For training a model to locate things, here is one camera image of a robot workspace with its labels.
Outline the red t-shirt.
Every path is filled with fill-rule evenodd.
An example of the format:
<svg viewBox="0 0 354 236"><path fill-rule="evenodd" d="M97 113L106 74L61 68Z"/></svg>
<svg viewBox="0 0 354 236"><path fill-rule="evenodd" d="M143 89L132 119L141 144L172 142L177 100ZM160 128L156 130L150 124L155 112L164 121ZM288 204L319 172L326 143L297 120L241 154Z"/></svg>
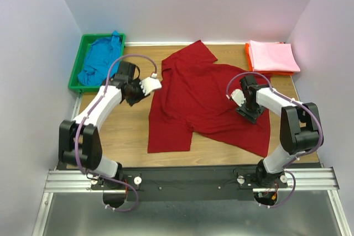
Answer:
<svg viewBox="0 0 354 236"><path fill-rule="evenodd" d="M236 112L226 97L231 78L244 70L217 63L202 41L162 61L162 88L154 92L149 114L149 153L189 151L192 134L237 146L265 157L270 141L269 112L255 124Z"/></svg>

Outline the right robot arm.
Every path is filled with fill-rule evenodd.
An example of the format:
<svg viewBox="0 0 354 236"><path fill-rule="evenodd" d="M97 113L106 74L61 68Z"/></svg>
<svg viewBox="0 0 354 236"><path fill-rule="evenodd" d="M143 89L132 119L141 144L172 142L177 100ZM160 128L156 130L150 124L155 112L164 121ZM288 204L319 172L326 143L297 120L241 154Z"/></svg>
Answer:
<svg viewBox="0 0 354 236"><path fill-rule="evenodd" d="M260 85L257 75L239 74L241 87L228 92L227 97L238 105L237 113L251 123L256 123L265 110L280 118L280 144L257 164L251 178L258 187L266 187L279 180L295 160L317 151L324 143L324 134L316 104L289 98L269 81Z"/></svg>

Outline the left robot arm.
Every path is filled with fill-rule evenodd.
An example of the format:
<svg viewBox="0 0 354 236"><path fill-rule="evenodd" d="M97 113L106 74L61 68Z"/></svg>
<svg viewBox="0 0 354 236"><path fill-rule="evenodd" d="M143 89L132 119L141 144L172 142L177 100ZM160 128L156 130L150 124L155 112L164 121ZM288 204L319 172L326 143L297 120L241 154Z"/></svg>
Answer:
<svg viewBox="0 0 354 236"><path fill-rule="evenodd" d="M84 172L123 181L122 165L103 155L99 131L114 107L123 101L132 106L145 95L140 87L140 69L130 62L121 62L108 84L103 84L92 102L73 120L59 126L59 161L77 165Z"/></svg>

